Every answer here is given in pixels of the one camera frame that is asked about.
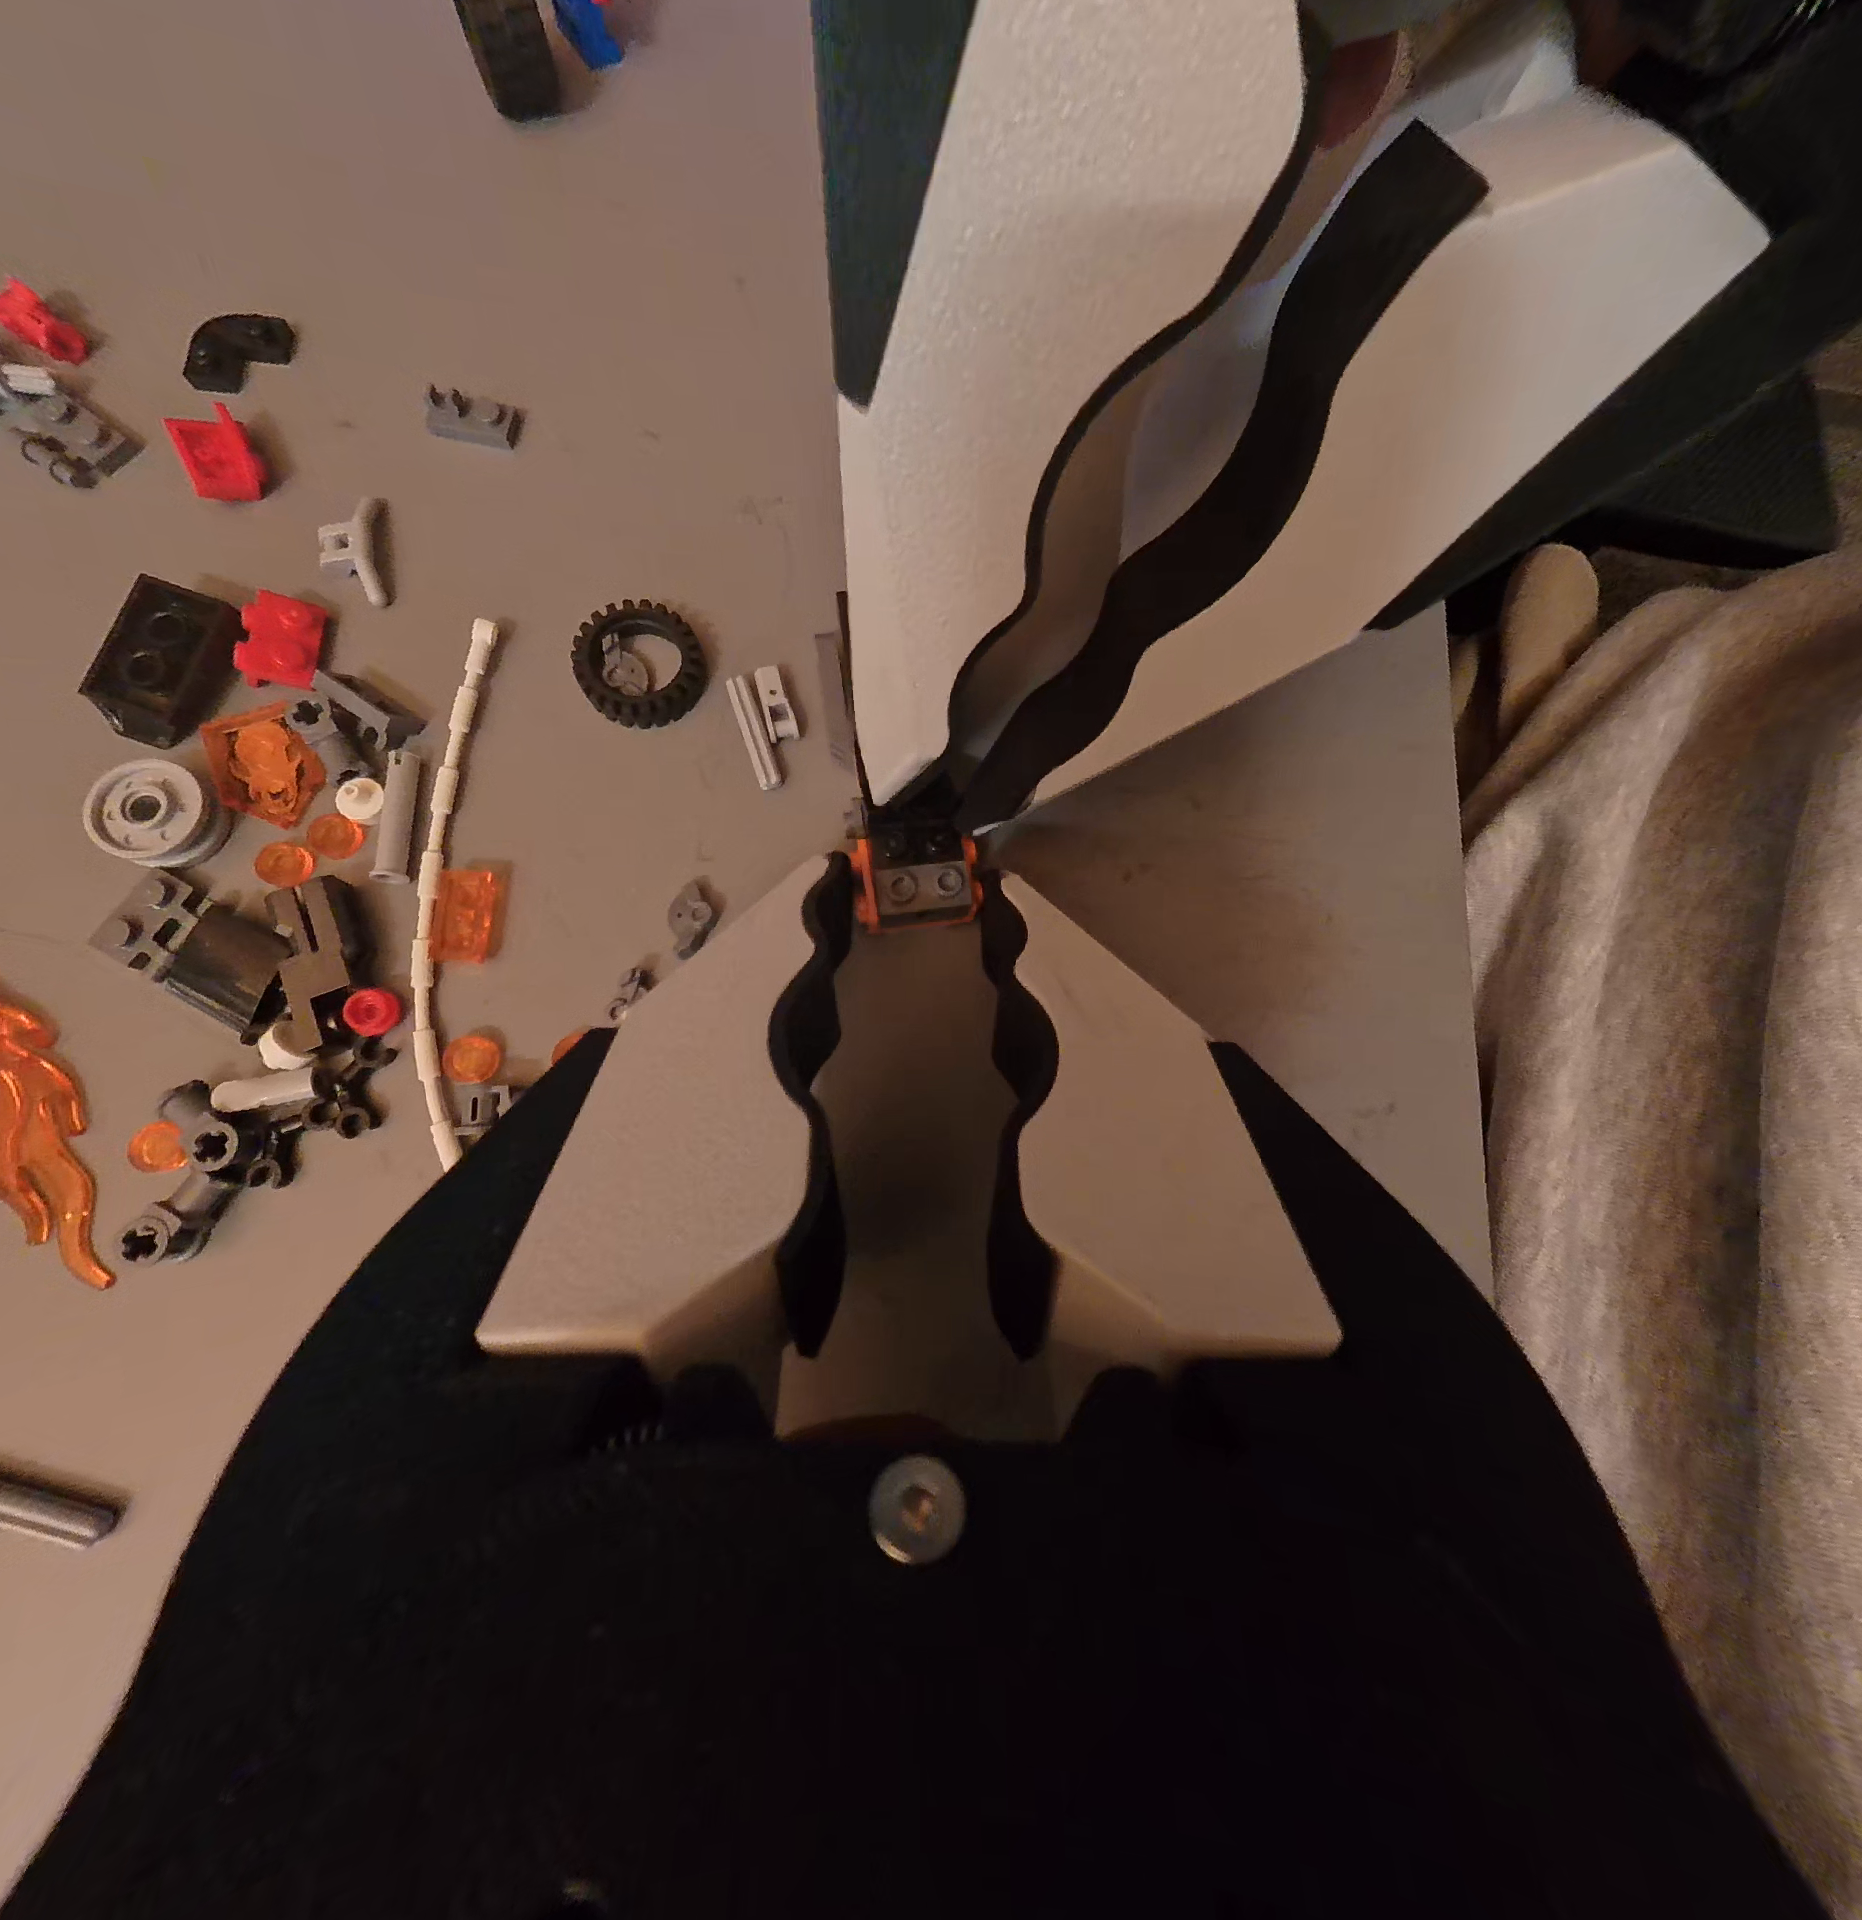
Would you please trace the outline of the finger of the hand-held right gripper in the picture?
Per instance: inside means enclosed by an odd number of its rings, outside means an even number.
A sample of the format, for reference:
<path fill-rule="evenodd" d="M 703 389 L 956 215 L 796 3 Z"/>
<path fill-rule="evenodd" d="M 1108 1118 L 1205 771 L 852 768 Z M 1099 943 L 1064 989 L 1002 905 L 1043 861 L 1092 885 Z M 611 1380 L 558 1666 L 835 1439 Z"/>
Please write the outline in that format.
<path fill-rule="evenodd" d="M 1309 156 L 1298 5 L 837 5 L 837 466 L 870 803 L 1040 594 L 1065 463 Z"/>
<path fill-rule="evenodd" d="M 966 780 L 1008 822 L 1376 623 L 1767 249 L 1641 118 L 1405 118 L 1166 364 L 1090 632 Z"/>

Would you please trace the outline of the dark grey orange lego chassis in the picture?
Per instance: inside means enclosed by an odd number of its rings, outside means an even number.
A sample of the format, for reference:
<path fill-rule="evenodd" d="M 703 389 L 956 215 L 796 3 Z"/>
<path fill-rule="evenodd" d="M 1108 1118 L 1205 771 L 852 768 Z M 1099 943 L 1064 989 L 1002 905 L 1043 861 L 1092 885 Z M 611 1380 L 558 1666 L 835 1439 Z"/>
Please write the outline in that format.
<path fill-rule="evenodd" d="M 828 756 L 852 780 L 844 840 L 854 915 L 866 933 L 966 924 L 984 893 L 974 840 L 958 824 L 960 790 L 950 775 L 930 771 L 900 799 L 870 799 L 854 719 L 844 588 L 834 619 L 816 648 Z"/>

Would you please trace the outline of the black lego elbow piece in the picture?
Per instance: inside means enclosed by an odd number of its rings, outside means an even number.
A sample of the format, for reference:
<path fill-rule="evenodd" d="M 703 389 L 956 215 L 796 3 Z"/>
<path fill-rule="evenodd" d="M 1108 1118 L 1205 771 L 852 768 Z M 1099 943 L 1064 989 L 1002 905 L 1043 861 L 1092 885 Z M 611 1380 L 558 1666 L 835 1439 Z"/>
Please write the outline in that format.
<path fill-rule="evenodd" d="M 217 315 L 202 320 L 183 351 L 182 379 L 202 393 L 246 392 L 252 367 L 286 367 L 294 361 L 297 329 L 271 315 Z"/>

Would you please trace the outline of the orange transparent rectangular lego plate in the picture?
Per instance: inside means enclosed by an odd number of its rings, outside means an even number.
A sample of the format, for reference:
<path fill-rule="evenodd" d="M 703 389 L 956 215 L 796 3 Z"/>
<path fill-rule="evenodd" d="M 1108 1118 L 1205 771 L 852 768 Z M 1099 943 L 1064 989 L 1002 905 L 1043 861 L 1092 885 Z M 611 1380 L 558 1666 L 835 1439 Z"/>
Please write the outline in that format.
<path fill-rule="evenodd" d="M 429 915 L 429 957 L 441 967 L 480 967 L 502 943 L 509 873 L 498 868 L 447 868 Z"/>

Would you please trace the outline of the grey lego tube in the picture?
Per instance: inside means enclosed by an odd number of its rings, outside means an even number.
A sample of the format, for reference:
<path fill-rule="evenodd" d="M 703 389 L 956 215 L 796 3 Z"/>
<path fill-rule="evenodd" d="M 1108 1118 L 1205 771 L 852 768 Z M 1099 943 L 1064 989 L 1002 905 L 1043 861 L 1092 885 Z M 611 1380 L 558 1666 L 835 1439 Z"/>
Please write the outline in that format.
<path fill-rule="evenodd" d="M 366 878 L 402 885 L 410 878 L 416 847 L 416 807 L 423 761 L 409 747 L 391 750 L 382 780 L 382 806 L 374 820 Z"/>

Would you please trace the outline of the black curved lego slope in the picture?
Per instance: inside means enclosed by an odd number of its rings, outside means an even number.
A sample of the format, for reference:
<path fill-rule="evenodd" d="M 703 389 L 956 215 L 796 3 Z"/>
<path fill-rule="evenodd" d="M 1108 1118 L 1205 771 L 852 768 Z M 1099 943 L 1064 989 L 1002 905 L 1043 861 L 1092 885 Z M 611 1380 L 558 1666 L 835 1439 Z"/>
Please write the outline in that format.
<path fill-rule="evenodd" d="M 270 924 L 210 905 L 175 949 L 161 989 L 185 1008 L 253 1045 L 282 1016 L 291 943 Z"/>

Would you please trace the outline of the orange transparent lego flame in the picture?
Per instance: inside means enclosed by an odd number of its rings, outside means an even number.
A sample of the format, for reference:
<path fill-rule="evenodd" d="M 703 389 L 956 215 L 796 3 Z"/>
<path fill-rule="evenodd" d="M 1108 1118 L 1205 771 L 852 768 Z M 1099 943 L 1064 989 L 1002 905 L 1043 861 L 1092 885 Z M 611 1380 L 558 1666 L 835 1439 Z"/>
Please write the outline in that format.
<path fill-rule="evenodd" d="M 94 1252 L 94 1179 L 73 1146 L 89 1109 L 58 1039 L 54 1021 L 0 994 L 0 1201 L 28 1245 L 54 1245 L 80 1282 L 109 1289 L 116 1279 Z"/>

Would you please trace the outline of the red lego brick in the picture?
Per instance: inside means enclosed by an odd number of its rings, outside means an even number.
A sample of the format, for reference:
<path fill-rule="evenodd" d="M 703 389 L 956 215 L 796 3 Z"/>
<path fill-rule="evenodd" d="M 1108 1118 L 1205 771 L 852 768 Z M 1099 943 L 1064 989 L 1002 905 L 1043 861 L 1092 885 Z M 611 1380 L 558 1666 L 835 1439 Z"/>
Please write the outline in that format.
<path fill-rule="evenodd" d="M 332 613 L 310 599 L 259 588 L 241 611 L 241 636 L 231 644 L 235 673 L 249 687 L 313 690 Z"/>

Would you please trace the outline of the grey t-shaped lego piece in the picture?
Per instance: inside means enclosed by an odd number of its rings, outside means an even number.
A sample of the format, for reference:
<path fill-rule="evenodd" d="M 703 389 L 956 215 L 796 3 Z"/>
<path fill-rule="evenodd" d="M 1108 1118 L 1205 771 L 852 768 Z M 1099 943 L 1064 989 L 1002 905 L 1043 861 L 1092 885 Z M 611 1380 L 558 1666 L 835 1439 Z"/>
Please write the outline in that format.
<path fill-rule="evenodd" d="M 328 579 L 352 579 L 366 607 L 391 608 L 387 579 L 387 503 L 361 497 L 352 515 L 317 529 L 317 567 Z"/>

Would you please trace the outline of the dark grey lego bar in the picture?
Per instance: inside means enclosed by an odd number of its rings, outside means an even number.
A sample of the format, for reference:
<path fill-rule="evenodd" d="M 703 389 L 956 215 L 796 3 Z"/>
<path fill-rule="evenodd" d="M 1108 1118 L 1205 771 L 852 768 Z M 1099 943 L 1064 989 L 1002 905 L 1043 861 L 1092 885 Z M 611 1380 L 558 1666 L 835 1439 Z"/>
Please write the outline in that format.
<path fill-rule="evenodd" d="M 89 1550 L 122 1525 L 126 1504 L 0 1466 L 0 1533 L 42 1546 Z"/>

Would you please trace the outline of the black square lego brick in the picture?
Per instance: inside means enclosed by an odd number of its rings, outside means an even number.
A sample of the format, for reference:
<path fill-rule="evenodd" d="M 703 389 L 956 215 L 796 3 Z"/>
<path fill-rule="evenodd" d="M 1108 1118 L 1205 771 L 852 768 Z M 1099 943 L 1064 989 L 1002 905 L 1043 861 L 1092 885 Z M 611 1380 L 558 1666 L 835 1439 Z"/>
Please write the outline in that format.
<path fill-rule="evenodd" d="M 80 678 L 80 698 L 123 739 L 172 750 L 224 698 L 241 636 L 241 611 L 227 599 L 140 572 Z"/>

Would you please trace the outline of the red lego plate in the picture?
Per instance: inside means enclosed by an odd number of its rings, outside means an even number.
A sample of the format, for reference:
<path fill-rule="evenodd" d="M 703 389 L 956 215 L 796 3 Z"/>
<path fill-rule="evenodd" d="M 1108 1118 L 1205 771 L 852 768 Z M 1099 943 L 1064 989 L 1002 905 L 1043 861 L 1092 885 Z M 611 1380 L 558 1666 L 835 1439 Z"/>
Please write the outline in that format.
<path fill-rule="evenodd" d="M 224 401 L 213 402 L 208 419 L 164 419 L 161 426 L 198 500 L 253 505 L 271 490 L 265 455 Z"/>

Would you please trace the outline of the pile of black connector pieces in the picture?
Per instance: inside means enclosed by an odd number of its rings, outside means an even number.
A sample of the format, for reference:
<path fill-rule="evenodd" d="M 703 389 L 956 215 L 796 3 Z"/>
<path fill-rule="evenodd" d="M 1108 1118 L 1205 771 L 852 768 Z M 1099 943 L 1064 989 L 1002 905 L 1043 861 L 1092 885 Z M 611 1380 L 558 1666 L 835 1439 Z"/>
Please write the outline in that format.
<path fill-rule="evenodd" d="M 175 1172 L 145 1172 L 169 1177 L 172 1188 L 114 1234 L 114 1260 L 131 1268 L 189 1260 L 210 1243 L 238 1197 L 294 1184 L 307 1140 L 363 1140 L 374 1132 L 384 1114 L 372 1083 L 395 1060 L 397 1049 L 387 1039 L 352 1039 L 321 1050 L 307 1064 L 329 1070 L 335 1083 L 328 1101 L 307 1110 L 224 1118 L 210 1109 L 215 1083 L 206 1079 L 165 1091 L 151 1119 L 178 1126 L 192 1164 Z"/>

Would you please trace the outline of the small black rubber tyre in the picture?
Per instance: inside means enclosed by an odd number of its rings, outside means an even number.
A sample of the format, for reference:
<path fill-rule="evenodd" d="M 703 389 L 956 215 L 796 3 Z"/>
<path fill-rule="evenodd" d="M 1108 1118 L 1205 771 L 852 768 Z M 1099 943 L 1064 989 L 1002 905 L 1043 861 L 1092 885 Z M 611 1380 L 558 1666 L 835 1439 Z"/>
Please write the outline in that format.
<path fill-rule="evenodd" d="M 600 642 L 611 635 L 639 645 L 652 670 L 652 693 L 618 698 L 600 678 Z M 628 729 L 658 729 L 685 719 L 703 698 L 707 657 L 701 636 L 669 607 L 625 599 L 587 614 L 570 642 L 575 683 L 593 709 Z"/>

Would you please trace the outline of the large black rubber tyre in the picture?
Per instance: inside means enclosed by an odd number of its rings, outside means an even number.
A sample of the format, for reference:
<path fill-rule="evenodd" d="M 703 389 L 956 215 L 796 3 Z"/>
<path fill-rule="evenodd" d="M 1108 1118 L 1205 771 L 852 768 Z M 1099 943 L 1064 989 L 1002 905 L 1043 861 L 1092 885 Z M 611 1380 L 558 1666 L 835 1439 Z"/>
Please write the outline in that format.
<path fill-rule="evenodd" d="M 538 3 L 454 3 L 487 100 L 514 125 L 559 118 L 562 79 Z"/>

